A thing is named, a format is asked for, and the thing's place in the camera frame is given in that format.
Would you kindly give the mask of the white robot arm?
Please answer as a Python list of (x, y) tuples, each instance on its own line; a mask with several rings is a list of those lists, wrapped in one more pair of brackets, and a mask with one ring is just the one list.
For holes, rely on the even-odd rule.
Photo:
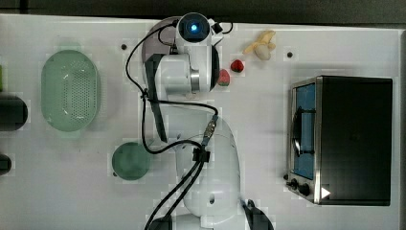
[(145, 59), (142, 100), (143, 108), (152, 111), (165, 148), (175, 152), (180, 180), (170, 193), (188, 212), (176, 215), (170, 207), (162, 217), (151, 215), (145, 230), (274, 230), (254, 201), (241, 196), (237, 145), (218, 109), (174, 99), (214, 89), (221, 27), (198, 12), (170, 25), (175, 51)]

